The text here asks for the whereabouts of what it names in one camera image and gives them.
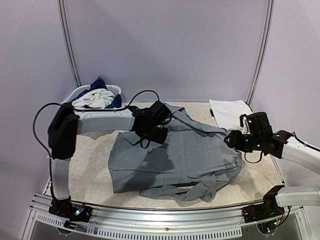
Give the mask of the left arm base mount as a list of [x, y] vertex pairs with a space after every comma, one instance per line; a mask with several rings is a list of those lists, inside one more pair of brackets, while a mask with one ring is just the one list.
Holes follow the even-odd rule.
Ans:
[[65, 218], [64, 228], [75, 230], [77, 223], [89, 223], [93, 208], [85, 204], [75, 205], [70, 199], [53, 199], [48, 212], [52, 215]]

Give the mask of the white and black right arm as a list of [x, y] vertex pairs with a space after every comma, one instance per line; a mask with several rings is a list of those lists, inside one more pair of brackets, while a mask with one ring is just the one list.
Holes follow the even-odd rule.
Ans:
[[[260, 130], [256, 134], [243, 134], [239, 130], [231, 131], [224, 142], [228, 147], [251, 153], [260, 151], [263, 155], [272, 155], [296, 163], [316, 174], [320, 173], [320, 149], [297, 138], [295, 133], [280, 130], [276, 133]], [[258, 213], [269, 218], [278, 208], [289, 206], [319, 206], [320, 186], [284, 186], [273, 187], [263, 196]]]

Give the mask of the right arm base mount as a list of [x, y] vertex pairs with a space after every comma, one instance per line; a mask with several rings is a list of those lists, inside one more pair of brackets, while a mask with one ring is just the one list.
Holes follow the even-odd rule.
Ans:
[[276, 229], [284, 223], [290, 213], [285, 214], [285, 209], [272, 200], [264, 200], [260, 204], [250, 204], [241, 210], [245, 223], [256, 222], [258, 231], [263, 235], [274, 234]]

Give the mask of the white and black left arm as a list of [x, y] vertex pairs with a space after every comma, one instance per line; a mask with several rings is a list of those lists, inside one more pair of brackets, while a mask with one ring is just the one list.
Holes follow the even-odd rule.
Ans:
[[91, 132], [130, 131], [139, 139], [163, 144], [167, 138], [166, 120], [171, 118], [169, 108], [159, 100], [150, 107], [129, 105], [121, 108], [74, 108], [69, 103], [60, 105], [48, 128], [50, 150], [51, 194], [55, 209], [63, 216], [74, 213], [68, 201], [70, 161], [76, 150], [77, 136]]

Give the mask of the grey garment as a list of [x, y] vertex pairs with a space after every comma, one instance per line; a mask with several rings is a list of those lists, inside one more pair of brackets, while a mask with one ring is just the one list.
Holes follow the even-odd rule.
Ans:
[[193, 120], [183, 107], [169, 109], [173, 118], [163, 144], [142, 148], [135, 133], [117, 135], [108, 160], [113, 192], [210, 203], [241, 172], [241, 153], [225, 143], [225, 129]]

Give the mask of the white and green raglan shirt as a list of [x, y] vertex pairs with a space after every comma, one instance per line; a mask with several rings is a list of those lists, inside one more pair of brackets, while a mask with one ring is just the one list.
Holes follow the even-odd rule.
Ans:
[[210, 99], [209, 106], [216, 125], [228, 131], [241, 131], [243, 128], [241, 127], [240, 116], [253, 113], [243, 100], [218, 101]]

